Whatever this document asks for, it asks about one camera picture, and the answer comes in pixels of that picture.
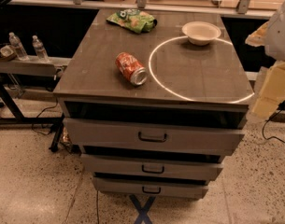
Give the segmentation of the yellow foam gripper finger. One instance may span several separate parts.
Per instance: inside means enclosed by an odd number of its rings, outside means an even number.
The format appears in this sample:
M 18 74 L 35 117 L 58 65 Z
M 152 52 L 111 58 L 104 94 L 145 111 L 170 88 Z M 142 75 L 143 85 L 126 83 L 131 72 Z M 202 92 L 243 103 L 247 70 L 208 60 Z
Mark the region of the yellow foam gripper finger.
M 256 31 L 248 35 L 247 45 L 264 47 L 267 56 L 275 62 L 267 70 L 264 83 L 250 113 L 260 119 L 269 119 L 277 110 L 280 103 L 285 100 L 285 26 L 265 22 Z

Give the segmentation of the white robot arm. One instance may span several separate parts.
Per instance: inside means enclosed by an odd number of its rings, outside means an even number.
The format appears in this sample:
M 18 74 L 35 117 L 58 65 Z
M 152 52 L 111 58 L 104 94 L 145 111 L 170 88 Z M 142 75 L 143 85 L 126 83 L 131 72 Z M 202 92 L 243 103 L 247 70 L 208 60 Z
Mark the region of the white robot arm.
M 260 119 L 269 119 L 285 100 L 285 1 L 269 21 L 248 35 L 246 44 L 264 46 L 265 54 L 275 59 L 267 70 L 264 84 L 251 113 Z

